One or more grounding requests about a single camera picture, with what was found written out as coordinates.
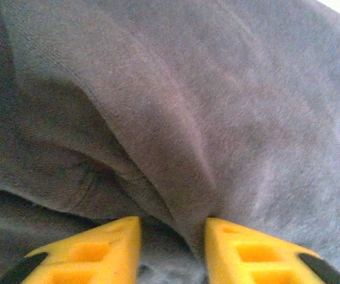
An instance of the gray fabric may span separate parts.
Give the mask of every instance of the gray fabric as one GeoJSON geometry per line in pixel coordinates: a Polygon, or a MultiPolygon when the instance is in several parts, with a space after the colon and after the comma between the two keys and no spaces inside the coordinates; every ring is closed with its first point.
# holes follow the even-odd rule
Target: gray fabric
{"type": "Polygon", "coordinates": [[[340,270],[340,15],[307,0],[0,2],[0,273],[126,215],[145,220],[140,283],[205,282],[210,216],[340,270]]]}

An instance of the gray fleece blanket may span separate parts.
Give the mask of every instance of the gray fleece blanket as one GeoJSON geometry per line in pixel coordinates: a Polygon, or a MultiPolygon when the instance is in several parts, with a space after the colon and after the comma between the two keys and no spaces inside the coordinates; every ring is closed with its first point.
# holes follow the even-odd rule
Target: gray fleece blanket
{"type": "Polygon", "coordinates": [[[340,15],[313,0],[0,1],[0,274],[144,220],[138,283],[206,283],[219,217],[340,270],[340,15]]]}

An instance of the gray cloth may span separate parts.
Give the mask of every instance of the gray cloth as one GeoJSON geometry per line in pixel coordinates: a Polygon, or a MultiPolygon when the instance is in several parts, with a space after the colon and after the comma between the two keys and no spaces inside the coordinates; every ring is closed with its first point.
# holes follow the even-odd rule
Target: gray cloth
{"type": "Polygon", "coordinates": [[[206,282],[211,216],[340,270],[340,15],[308,0],[1,1],[0,274],[126,215],[144,220],[139,283],[206,282]]]}

